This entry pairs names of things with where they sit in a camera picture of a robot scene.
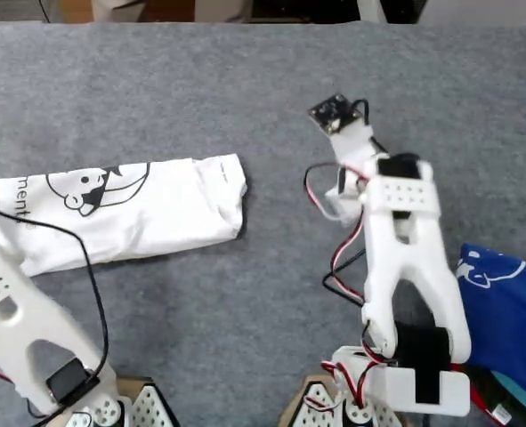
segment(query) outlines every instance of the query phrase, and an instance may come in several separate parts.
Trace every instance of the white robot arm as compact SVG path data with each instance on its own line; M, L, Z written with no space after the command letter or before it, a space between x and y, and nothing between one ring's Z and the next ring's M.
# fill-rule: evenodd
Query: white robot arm
M356 425L364 420L363 408L355 412L353 406L358 378L367 399L395 411L466 415L470 383L466 375L450 372L450 364L467 361L471 342L444 251L433 169L418 156L384 151L373 137L365 100L350 103L336 94L310 115L330 139L340 167L337 185L326 194L337 213L329 219L345 225L359 221L356 230L365 232L368 277L357 303L363 306L362 321L378 353L342 347L325 362L340 399L349 399L345 417ZM395 322L392 297L402 279L417 288L433 313L434 327ZM352 414L359 416L352 419Z
M106 361L106 320L102 316L105 348L100 351L72 316L23 274L22 255L4 233L3 224L0 222L0 368L23 398L51 419L80 411L89 414L96 425L115 425L121 409L116 375ZM45 379L31 352L31 345L39 340L69 350L75 358ZM49 421L45 418L38 425Z

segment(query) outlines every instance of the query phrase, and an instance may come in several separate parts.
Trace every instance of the gray carpet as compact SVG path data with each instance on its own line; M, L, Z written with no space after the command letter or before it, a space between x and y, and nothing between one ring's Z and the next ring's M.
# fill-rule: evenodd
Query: gray carpet
M359 313L320 286L347 230L302 191L304 168L332 159L305 110L337 90L370 99L391 151L433 162L451 262L465 241L526 259L526 29L0 26L0 177L239 153L239 240L96 268L111 364L156 378L184 426L275 425L303 377L359 339ZM101 341L82 270L38 282ZM426 319L410 289L394 303ZM0 426L29 424L0 383Z

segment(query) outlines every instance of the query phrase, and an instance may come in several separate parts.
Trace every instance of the blue fabric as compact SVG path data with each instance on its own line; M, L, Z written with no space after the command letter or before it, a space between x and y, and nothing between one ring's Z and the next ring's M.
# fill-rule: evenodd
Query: blue fabric
M498 382L502 384L502 387L508 390L512 396L518 399L520 403L526 407L526 390L520 387L520 385L512 378L504 374L496 371L492 371L492 374L496 377Z
M473 345L470 363L526 390L526 262L464 244L457 279Z

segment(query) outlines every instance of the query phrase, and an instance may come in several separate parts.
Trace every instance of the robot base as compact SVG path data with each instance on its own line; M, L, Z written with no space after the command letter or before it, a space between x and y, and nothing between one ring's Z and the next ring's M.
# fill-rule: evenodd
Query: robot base
M151 378L117 379L123 415L118 427L180 427L170 406ZM48 427L98 427L87 413L61 415Z
M298 389L296 395L290 400L287 408L280 416L278 427L338 427L331 413L318 413L308 408L303 402L304 396L313 397L323 404L328 405L334 401L336 385L328 375L309 375L304 378L300 389ZM390 418L390 416L384 419L383 416L380 415L385 414L386 411L390 410L382 406L376 406L376 412L380 414L374 425L383 427L411 427L401 414L397 414L393 419Z

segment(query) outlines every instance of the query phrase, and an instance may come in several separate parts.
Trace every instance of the white t-shirt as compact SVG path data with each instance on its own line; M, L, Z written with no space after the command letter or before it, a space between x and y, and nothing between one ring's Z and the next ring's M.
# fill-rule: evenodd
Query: white t-shirt
M236 155L0 179L0 210L77 233L92 263L169 254L233 239L245 175ZM0 217L29 276L85 264L57 230Z

